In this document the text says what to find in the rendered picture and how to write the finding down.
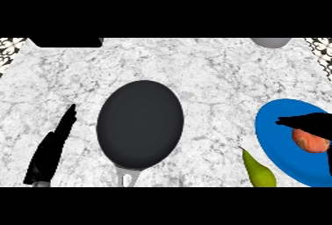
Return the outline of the orange squash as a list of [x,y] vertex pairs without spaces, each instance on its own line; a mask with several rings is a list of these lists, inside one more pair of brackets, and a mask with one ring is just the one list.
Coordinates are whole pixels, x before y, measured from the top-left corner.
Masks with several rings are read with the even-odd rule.
[[309,153],[324,153],[330,149],[330,140],[302,129],[293,131],[293,139],[297,146]]

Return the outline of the grey round object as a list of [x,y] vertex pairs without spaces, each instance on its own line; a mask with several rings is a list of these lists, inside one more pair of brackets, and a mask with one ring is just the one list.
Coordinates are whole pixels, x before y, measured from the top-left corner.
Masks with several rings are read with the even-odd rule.
[[262,47],[268,47],[268,48],[281,48],[284,47],[288,42],[290,42],[290,38],[253,38],[253,42],[262,46]]

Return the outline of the blue plate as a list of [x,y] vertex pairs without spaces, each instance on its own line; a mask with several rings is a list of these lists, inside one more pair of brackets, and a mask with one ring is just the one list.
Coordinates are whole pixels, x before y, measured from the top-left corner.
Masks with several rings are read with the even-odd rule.
[[296,145],[293,128],[278,125],[277,121],[281,117],[324,112],[316,105],[283,98],[271,101],[256,116],[256,134],[266,155],[291,178],[315,187],[332,187],[328,154],[306,152]]

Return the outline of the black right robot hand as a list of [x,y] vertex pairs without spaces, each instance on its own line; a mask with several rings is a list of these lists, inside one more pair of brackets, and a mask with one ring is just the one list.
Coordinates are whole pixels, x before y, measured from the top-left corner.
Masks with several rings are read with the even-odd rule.
[[305,115],[280,117],[275,122],[281,126],[287,126],[296,129],[302,129],[311,134],[330,140],[330,149],[327,150],[327,161],[330,175],[332,176],[332,113],[312,112]]

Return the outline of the dark grey frying pan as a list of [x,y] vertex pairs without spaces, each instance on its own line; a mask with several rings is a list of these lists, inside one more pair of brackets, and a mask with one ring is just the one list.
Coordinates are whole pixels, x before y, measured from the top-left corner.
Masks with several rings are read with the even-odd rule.
[[113,93],[101,109],[97,134],[119,177],[136,180],[141,172],[169,157],[184,126],[182,104],[162,83],[135,81]]

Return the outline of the black appliance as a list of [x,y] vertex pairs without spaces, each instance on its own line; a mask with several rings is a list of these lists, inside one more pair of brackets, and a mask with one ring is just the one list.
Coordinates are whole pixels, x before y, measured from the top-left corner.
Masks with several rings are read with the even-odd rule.
[[32,38],[39,47],[101,47],[104,38]]

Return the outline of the green pear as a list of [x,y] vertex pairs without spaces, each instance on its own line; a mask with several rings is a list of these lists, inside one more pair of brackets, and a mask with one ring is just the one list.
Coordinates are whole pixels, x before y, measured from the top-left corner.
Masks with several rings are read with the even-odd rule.
[[272,170],[255,159],[246,148],[243,150],[243,161],[255,187],[277,187],[277,177]]

